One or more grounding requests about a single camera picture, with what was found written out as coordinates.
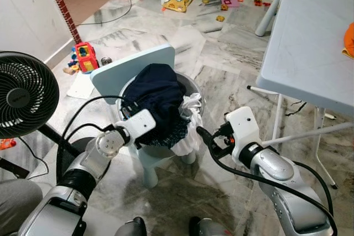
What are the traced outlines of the navy blue garment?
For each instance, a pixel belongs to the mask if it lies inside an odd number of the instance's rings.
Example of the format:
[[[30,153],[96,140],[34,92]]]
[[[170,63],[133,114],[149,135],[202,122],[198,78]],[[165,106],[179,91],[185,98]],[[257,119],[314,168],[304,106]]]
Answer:
[[[180,127],[186,127],[179,111],[185,91],[167,64],[150,64],[139,72],[122,93],[122,112],[133,115],[147,110],[156,127],[137,138],[137,142],[160,145],[160,141],[168,140],[173,133],[179,132]]]

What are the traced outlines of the pink toy board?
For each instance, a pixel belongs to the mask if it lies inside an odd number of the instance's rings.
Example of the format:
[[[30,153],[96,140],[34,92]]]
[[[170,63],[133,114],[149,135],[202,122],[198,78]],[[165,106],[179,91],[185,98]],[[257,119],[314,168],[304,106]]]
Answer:
[[[240,6],[240,0],[221,0],[222,8],[238,8]]]

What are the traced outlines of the person's grey trouser leg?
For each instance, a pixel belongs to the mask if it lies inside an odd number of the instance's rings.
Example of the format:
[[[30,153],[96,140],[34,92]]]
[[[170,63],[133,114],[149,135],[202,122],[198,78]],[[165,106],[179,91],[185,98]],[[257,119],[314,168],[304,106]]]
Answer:
[[[18,231],[42,199],[42,190],[34,181],[0,181],[0,236]]]

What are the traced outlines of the blue plaid garment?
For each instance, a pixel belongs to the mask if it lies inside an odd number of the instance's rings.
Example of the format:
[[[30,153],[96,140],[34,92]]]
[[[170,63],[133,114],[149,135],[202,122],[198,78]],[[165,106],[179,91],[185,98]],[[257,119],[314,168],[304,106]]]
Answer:
[[[189,120],[178,120],[168,128],[166,132],[160,134],[146,135],[143,143],[152,146],[164,146],[172,148],[180,140],[183,140],[188,133]]]

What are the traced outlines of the right robot leg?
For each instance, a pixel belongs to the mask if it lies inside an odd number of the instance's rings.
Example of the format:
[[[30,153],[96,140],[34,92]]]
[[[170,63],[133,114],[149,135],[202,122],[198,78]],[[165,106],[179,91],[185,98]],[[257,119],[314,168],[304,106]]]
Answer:
[[[189,236],[233,236],[222,223],[210,218],[192,217],[188,223]]]

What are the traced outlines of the yellow toy board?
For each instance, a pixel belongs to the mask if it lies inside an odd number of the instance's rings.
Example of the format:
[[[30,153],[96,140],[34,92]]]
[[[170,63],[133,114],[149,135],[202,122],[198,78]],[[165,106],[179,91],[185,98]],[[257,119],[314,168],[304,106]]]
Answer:
[[[187,7],[194,0],[164,0],[163,8],[171,9],[172,11],[176,11],[179,13],[185,13],[187,11]]]

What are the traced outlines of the orange t-shirt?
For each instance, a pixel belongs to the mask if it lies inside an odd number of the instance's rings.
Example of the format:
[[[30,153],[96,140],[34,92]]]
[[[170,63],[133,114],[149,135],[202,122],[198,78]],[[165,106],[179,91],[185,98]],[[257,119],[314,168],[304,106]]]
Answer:
[[[343,36],[342,54],[354,58],[354,23],[349,24]]]

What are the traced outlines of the red toy car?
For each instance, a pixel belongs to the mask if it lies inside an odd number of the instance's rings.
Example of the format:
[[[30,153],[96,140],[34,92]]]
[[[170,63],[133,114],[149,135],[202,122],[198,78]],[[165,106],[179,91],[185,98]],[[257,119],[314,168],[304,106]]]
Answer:
[[[77,66],[83,74],[90,74],[92,71],[99,69],[100,64],[95,49],[88,42],[76,44],[74,54],[76,55]]]

